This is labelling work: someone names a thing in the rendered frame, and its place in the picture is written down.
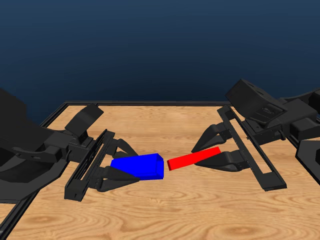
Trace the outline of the thin red peg bar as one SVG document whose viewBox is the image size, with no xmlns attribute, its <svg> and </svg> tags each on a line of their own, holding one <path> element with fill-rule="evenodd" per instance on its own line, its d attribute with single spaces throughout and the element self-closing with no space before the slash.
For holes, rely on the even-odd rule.
<svg viewBox="0 0 320 240">
<path fill-rule="evenodd" d="M 168 169 L 172 171 L 186 166 L 190 166 L 220 153 L 221 150 L 219 147 L 213 147 L 210 149 L 205 149 L 187 155 L 175 157 L 167 160 Z"/>
</svg>

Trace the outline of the blue hollow socket block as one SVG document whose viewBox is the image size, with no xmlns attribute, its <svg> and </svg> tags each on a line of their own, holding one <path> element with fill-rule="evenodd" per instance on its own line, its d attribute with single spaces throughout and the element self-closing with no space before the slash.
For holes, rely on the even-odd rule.
<svg viewBox="0 0 320 240">
<path fill-rule="evenodd" d="M 111 161 L 110 166 L 140 178 L 141 181 L 164 178 L 164 159 L 158 153 L 116 158 Z"/>
</svg>

